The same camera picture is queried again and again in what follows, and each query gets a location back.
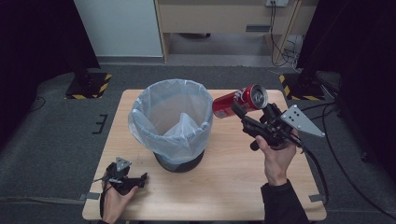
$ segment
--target black tape mark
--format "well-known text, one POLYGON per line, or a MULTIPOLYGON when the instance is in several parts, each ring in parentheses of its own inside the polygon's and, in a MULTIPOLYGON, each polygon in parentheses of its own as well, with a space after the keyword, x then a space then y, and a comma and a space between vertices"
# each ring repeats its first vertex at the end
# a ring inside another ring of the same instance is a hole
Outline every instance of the black tape mark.
POLYGON ((100 124, 101 126, 100 126, 100 129, 99 129, 99 132, 93 132, 92 134, 101 134, 102 130, 103 130, 103 127, 105 127, 105 123, 106 123, 106 120, 107 120, 107 114, 99 115, 99 116, 100 117, 105 117, 105 118, 103 119, 102 122, 96 122, 96 124, 100 124))

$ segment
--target power outlet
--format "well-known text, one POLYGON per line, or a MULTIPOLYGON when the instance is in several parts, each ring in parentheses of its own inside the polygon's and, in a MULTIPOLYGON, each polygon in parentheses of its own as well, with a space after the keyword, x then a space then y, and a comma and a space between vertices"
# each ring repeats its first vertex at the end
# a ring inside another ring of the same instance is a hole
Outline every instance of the power outlet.
POLYGON ((275 3, 276 7, 286 7, 288 5, 289 0, 267 0, 265 4, 267 7, 272 7, 275 3))

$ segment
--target white wall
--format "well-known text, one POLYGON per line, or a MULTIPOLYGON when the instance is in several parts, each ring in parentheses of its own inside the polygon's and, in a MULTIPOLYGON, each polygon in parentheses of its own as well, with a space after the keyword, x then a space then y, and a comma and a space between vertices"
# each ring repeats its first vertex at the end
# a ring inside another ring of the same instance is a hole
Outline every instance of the white wall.
POLYGON ((153 0, 75 0, 96 56, 162 57, 153 0))

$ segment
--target table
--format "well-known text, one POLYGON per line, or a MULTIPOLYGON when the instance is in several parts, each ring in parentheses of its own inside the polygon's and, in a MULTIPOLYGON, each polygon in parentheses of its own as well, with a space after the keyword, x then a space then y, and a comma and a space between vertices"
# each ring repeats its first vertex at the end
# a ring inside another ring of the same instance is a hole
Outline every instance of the table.
MULTIPOLYGON (((131 161, 129 177, 148 173, 148 182, 134 196, 121 218, 124 220, 264 220, 260 187, 267 182, 264 155, 252 151, 254 140, 242 132, 237 116, 214 117, 212 131, 201 162, 187 173, 164 170, 154 154, 134 139, 128 129, 128 114, 142 90, 123 93, 105 149, 92 180, 103 176, 107 166, 122 157, 131 161)), ((234 90, 209 90, 213 99, 234 90)), ((268 91, 269 102, 287 109, 281 91, 268 91)), ((249 112, 258 119, 261 111, 249 112)), ((311 203, 308 196, 318 188, 305 154, 297 153, 288 176, 310 220, 322 220, 326 211, 322 202, 311 203)), ((101 192, 101 183, 92 183, 90 192, 101 192)), ((99 200, 88 199, 82 215, 100 219, 99 200)))
MULTIPOLYGON (((272 9, 262 0, 155 0, 157 21, 167 61, 173 33, 243 34, 249 26, 260 29, 268 47, 272 9)), ((286 7, 277 7, 273 35, 281 51, 289 35, 305 35, 316 10, 318 0, 289 0, 286 7)), ((281 55, 274 50, 277 62, 281 55)))

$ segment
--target black curtain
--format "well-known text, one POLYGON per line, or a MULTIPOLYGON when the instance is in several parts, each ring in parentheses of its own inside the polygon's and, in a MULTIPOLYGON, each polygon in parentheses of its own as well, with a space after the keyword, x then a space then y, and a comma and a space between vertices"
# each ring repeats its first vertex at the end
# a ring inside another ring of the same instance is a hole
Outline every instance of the black curtain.
POLYGON ((0 147, 61 74, 100 68, 72 0, 0 0, 0 147))
POLYGON ((394 0, 319 1, 298 67, 304 68, 330 29, 318 70, 341 74, 336 101, 346 123, 369 159, 379 161, 396 181, 395 13, 394 0))

